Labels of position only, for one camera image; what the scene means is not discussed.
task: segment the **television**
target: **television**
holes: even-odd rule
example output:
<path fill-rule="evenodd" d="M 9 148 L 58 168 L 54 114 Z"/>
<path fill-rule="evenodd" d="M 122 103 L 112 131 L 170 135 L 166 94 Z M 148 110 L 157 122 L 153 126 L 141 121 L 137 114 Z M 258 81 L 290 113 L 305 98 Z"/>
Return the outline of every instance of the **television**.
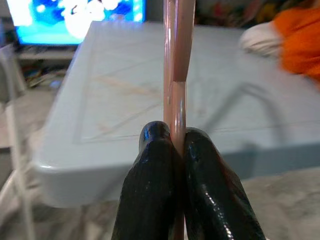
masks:
<path fill-rule="evenodd" d="M 146 0 L 7 0 L 22 45 L 81 43 L 92 21 L 144 22 Z"/>

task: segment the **tv stand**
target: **tv stand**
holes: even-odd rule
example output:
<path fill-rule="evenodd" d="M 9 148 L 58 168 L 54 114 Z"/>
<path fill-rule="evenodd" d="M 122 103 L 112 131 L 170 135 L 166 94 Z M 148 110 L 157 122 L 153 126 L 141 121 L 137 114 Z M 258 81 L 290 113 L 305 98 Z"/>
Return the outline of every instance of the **tv stand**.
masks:
<path fill-rule="evenodd" d="M 76 46 L 20 46 L 16 55 L 19 60 L 72 60 Z"/>

